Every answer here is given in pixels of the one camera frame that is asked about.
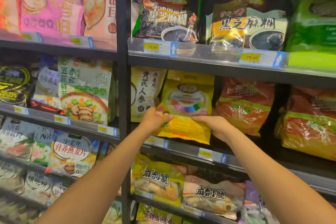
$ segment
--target hand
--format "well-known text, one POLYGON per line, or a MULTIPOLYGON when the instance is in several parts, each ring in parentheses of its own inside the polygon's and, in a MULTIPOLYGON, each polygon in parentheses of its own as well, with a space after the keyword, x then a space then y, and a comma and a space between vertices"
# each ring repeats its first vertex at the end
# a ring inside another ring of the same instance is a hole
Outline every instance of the hand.
POLYGON ((143 128, 150 134, 158 130, 162 124, 170 122, 174 115, 158 116, 155 112, 155 107, 149 108, 140 122, 139 127, 143 128))
POLYGON ((221 116, 199 115, 193 116, 191 119, 206 123, 212 129, 212 134, 227 144, 229 144, 229 137, 226 136, 226 132, 232 129, 236 130, 234 126, 221 116))

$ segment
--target left hand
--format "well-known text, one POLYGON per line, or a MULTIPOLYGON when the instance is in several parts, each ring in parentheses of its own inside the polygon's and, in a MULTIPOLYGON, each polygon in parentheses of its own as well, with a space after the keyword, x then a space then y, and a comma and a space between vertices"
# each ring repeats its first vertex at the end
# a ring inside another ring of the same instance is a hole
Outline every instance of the left hand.
POLYGON ((153 133, 157 131, 162 124, 170 122, 174 115, 159 116, 155 112, 155 107, 149 108, 140 122, 139 127, 143 128, 146 132, 153 133))

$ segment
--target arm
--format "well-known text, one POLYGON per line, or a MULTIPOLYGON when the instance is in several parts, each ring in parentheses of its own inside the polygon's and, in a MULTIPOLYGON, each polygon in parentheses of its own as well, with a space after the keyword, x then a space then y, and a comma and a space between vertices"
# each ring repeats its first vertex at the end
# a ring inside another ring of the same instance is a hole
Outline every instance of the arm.
POLYGON ((157 116, 155 107, 109 156, 78 179, 38 219, 36 224, 101 224, 138 154, 152 132, 171 115, 157 116))
POLYGON ((227 143, 267 207, 281 224, 336 223, 336 210, 291 171, 277 163, 223 117, 196 116, 227 143))

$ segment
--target mushroom slice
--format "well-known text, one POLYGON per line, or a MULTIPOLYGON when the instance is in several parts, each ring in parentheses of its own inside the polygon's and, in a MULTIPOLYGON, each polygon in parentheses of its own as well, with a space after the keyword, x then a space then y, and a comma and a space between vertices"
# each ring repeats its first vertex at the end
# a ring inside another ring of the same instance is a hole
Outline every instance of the mushroom slice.
POLYGON ((93 118, 91 115, 89 114, 81 114, 79 117, 78 117, 79 120, 88 120, 88 121, 93 121, 93 118))
POLYGON ((88 110, 86 110, 86 109, 79 109, 78 114, 79 114, 79 115, 82 115, 82 114, 88 114, 88 115, 91 116, 91 112, 88 111, 88 110))
POLYGON ((91 107, 88 107, 88 106, 85 106, 85 105, 80 106, 79 109, 88 110, 90 113, 95 112, 91 107))
POLYGON ((79 104, 73 105, 73 107, 71 107, 71 112, 73 115, 78 115, 78 111, 79 111, 79 104))

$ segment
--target forearm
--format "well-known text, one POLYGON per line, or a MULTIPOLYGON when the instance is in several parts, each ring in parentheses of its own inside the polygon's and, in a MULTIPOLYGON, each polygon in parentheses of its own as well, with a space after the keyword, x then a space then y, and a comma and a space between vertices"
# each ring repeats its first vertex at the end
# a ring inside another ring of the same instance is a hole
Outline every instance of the forearm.
POLYGON ((115 151, 63 193, 37 224, 101 224, 148 137, 149 132, 138 126, 115 151))
POLYGON ((236 128, 224 134, 267 207, 281 224, 336 223, 336 210, 308 184, 270 158, 236 128))

